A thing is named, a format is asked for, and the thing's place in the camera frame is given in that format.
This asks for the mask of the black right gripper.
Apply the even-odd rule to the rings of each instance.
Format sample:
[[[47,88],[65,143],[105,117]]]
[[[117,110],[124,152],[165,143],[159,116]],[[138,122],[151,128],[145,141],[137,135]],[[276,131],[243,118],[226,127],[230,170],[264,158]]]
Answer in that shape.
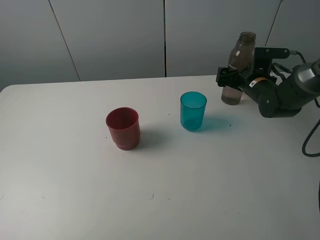
[[[256,47],[248,70],[219,67],[216,83],[219,87],[240,88],[249,97],[257,97],[276,86],[277,77],[271,75],[273,60],[286,59],[289,55],[288,48]]]

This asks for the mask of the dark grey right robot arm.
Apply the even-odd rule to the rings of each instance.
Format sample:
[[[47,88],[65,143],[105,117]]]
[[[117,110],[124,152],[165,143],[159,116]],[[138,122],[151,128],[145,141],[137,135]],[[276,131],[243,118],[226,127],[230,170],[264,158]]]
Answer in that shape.
[[[287,70],[277,84],[277,64],[274,59],[286,59],[297,54],[281,47],[257,47],[251,65],[243,70],[219,67],[216,82],[219,87],[242,91],[258,105],[265,118],[288,118],[297,115],[303,106],[320,96],[320,62],[303,63]]]

